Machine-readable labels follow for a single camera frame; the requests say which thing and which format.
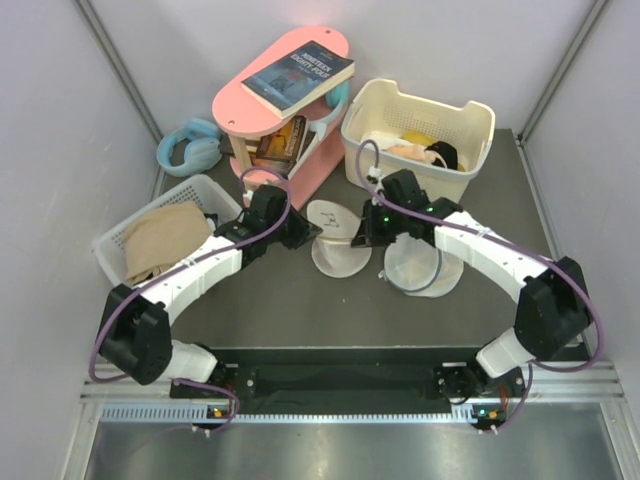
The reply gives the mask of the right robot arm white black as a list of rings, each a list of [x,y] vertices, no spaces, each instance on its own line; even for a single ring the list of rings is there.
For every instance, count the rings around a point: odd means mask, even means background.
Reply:
[[[516,304],[512,327],[484,345],[462,369],[462,396],[487,396],[504,376],[553,359],[596,321],[580,265],[551,261],[495,235],[457,203],[431,200],[413,172],[363,176],[372,197],[363,206],[355,248],[389,246],[401,235],[461,260],[492,280]]]

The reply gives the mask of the beige trim mesh laundry bag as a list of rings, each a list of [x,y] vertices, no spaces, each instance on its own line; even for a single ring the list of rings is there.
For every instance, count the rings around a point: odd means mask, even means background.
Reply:
[[[355,213],[332,201],[313,200],[307,205],[306,214],[311,223],[322,229],[311,247],[312,260],[321,273],[342,279],[366,267],[372,249],[351,246],[360,226]]]

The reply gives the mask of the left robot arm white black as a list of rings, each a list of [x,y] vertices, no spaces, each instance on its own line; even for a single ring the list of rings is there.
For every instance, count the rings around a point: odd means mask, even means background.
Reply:
[[[262,185],[239,215],[221,224],[194,252],[137,287],[120,284],[106,300],[91,354],[140,385],[159,379],[192,383],[205,396],[226,387],[227,374],[212,351],[173,339],[174,321],[213,286],[263,256],[272,244],[294,250],[321,227],[304,218],[287,190]]]

